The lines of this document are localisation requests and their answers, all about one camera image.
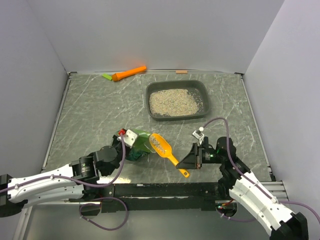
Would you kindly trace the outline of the green litter bag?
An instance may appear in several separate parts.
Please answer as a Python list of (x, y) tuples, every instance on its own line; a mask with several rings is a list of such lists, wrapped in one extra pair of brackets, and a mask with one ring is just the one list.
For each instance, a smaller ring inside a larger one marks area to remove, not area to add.
[(126, 154), (126, 160), (136, 162), (138, 159), (156, 152), (149, 141), (151, 132), (139, 129), (133, 129), (132, 131), (137, 134), (137, 139), (129, 153)]

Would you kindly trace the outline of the yellow plastic scoop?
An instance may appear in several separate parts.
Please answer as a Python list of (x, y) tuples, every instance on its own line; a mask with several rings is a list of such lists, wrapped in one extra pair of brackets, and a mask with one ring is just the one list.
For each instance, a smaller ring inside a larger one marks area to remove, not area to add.
[(173, 155), (171, 145), (161, 135), (152, 133), (149, 136), (149, 143), (160, 157), (168, 159), (185, 178), (190, 177), (190, 173), (186, 169), (177, 168), (179, 161)]

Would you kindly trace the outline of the grey litter box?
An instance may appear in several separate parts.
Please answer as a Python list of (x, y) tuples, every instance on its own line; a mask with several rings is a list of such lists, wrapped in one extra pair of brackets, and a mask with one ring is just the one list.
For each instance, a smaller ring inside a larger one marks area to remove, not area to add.
[(199, 80), (153, 82), (146, 87), (145, 102), (158, 122), (200, 119), (211, 111), (208, 91)]

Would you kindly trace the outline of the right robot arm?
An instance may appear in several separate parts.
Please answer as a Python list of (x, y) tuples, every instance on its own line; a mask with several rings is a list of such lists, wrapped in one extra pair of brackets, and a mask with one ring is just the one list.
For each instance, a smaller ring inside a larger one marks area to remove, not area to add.
[(281, 204), (255, 177), (236, 154), (231, 138), (217, 140), (216, 147), (204, 137), (201, 144), (193, 143), (190, 152), (176, 165), (177, 169), (196, 170), (203, 164), (219, 164), (222, 177), (218, 193), (223, 199), (241, 204), (264, 228), (271, 240), (307, 240), (306, 217)]

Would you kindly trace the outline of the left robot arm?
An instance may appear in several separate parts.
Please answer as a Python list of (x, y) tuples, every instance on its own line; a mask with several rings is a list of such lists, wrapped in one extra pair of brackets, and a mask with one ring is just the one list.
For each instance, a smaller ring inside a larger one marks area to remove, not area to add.
[(120, 173), (132, 144), (127, 135), (115, 135), (111, 145), (82, 156), (60, 168), (27, 177), (0, 177), (0, 216), (19, 214), (22, 209), (39, 203), (63, 199), (93, 201), (101, 189), (111, 186), (119, 175), (108, 183), (98, 183), (100, 177)]

